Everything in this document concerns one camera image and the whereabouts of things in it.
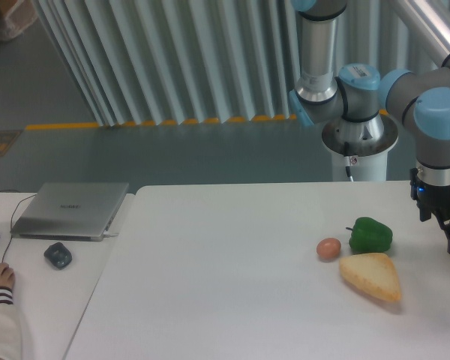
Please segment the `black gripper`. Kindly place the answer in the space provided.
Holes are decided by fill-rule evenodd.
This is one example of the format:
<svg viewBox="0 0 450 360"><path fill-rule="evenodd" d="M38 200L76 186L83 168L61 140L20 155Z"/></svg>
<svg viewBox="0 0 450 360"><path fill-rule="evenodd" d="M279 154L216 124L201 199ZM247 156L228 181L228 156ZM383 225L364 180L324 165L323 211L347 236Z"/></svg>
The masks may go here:
<svg viewBox="0 0 450 360"><path fill-rule="evenodd" d="M419 178L419 170L410 170L411 198L419 209L419 220L425 222L434 215L447 238L447 252L450 254L450 185L435 186Z"/></svg>

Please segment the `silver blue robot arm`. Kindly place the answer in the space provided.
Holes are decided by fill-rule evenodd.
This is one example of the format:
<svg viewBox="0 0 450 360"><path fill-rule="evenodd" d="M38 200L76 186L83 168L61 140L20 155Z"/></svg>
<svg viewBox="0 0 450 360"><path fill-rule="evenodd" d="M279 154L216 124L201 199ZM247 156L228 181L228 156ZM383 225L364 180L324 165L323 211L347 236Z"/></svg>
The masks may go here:
<svg viewBox="0 0 450 360"><path fill-rule="evenodd" d="M334 71L338 18L345 1L294 1L301 19L301 75L289 105L307 126L323 123L334 177L383 180L387 154L405 127L415 139L410 196L422 221L436 218L450 253L450 12L440 1L393 1L392 9L423 43L436 69L381 76L368 64Z"/></svg>

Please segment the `cream sleeve forearm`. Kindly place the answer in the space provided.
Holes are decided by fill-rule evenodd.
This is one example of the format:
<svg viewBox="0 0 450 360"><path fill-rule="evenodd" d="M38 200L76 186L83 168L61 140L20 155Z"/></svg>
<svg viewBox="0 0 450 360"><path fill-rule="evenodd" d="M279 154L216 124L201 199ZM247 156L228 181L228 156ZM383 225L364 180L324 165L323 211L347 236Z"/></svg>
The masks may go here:
<svg viewBox="0 0 450 360"><path fill-rule="evenodd" d="M0 359L22 358L20 315L11 289L0 286Z"/></svg>

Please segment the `person's hand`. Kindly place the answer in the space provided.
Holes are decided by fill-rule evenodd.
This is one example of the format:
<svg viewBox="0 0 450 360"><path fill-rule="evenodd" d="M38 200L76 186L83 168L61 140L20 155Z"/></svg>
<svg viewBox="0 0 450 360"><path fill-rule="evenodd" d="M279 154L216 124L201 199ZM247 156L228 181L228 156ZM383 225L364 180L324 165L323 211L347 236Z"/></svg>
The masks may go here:
<svg viewBox="0 0 450 360"><path fill-rule="evenodd" d="M15 284L14 270L6 263L0 263L0 288L12 290Z"/></svg>

